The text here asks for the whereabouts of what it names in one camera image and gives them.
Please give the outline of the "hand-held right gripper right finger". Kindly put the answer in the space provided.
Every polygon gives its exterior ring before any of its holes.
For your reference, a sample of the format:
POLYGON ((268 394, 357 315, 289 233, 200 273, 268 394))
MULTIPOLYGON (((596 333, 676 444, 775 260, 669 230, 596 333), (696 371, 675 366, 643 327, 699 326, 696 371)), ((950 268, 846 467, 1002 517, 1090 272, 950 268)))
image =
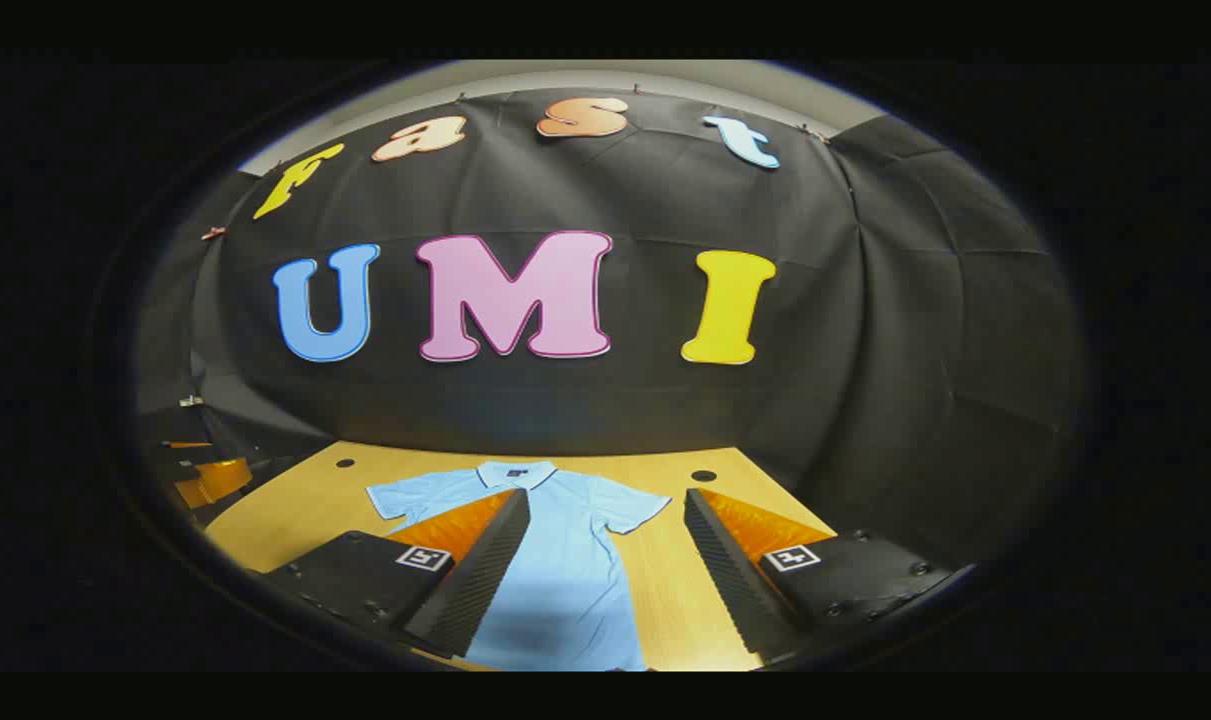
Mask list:
POLYGON ((876 530, 807 528, 707 488, 684 524, 745 647, 768 664, 873 641, 955 583, 955 569, 876 530))

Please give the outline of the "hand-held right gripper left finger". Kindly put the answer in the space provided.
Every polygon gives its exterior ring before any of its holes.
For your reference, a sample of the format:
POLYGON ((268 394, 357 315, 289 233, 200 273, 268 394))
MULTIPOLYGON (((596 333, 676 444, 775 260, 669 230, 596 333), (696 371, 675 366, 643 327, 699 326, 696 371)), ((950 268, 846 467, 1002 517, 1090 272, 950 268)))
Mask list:
POLYGON ((266 571, 265 578, 378 641, 460 659, 529 518, 526 489, 503 489, 390 536, 348 530, 266 571))

